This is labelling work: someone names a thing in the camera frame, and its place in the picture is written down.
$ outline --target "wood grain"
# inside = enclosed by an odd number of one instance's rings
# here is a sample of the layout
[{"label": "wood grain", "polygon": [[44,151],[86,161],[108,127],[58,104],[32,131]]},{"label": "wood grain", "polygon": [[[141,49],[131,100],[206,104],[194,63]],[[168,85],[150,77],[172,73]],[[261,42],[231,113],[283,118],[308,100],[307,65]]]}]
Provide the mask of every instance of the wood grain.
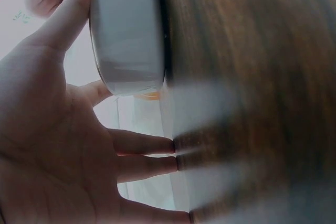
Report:
[{"label": "wood grain", "polygon": [[336,0],[166,4],[194,221],[336,223]]}]

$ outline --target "wooden surface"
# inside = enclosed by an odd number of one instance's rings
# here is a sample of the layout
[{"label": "wooden surface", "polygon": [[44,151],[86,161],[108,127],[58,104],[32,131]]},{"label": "wooden surface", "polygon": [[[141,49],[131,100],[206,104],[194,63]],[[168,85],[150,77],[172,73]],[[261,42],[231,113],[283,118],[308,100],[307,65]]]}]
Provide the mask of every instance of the wooden surface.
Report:
[{"label": "wooden surface", "polygon": [[166,3],[194,221],[336,223],[336,0]]}]

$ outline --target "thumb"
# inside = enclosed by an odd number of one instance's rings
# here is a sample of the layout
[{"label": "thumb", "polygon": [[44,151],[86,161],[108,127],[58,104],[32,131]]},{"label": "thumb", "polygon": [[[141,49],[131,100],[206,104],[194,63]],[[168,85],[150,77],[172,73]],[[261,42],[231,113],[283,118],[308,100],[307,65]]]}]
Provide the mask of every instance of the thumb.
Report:
[{"label": "thumb", "polygon": [[86,24],[90,2],[64,0],[41,28],[28,38],[28,43],[66,52]]}]

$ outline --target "orange object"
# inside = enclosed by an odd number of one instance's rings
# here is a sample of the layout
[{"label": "orange object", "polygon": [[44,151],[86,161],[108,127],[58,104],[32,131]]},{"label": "orange object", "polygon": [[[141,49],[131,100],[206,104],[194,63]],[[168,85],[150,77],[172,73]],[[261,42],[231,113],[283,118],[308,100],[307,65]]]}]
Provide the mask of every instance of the orange object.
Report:
[{"label": "orange object", "polygon": [[147,94],[136,94],[134,97],[147,101],[156,101],[160,99],[160,93],[152,92]]}]

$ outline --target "white device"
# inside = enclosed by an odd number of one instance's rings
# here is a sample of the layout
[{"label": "white device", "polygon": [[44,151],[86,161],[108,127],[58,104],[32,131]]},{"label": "white device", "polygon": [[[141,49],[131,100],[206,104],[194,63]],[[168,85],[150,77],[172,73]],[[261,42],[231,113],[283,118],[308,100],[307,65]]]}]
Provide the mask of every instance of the white device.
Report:
[{"label": "white device", "polygon": [[161,88],[164,35],[159,0],[92,0],[90,32],[100,77],[114,95]]}]

